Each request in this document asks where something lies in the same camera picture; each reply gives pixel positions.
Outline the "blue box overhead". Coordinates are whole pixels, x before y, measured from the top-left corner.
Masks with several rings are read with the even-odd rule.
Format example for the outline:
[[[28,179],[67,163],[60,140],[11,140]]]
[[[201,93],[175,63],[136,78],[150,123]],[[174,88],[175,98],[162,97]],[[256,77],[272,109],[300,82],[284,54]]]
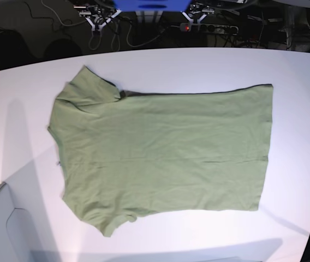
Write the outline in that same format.
[[[117,9],[130,11],[185,11],[191,0],[114,0]]]

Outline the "green T-shirt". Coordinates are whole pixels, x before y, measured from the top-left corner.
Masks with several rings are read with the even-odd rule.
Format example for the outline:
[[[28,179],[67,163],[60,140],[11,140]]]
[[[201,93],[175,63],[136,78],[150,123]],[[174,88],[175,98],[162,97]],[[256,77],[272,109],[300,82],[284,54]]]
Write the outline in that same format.
[[[124,96],[83,67],[56,97],[48,126],[64,176],[62,199],[105,237],[163,212],[256,211],[272,103],[270,84]]]

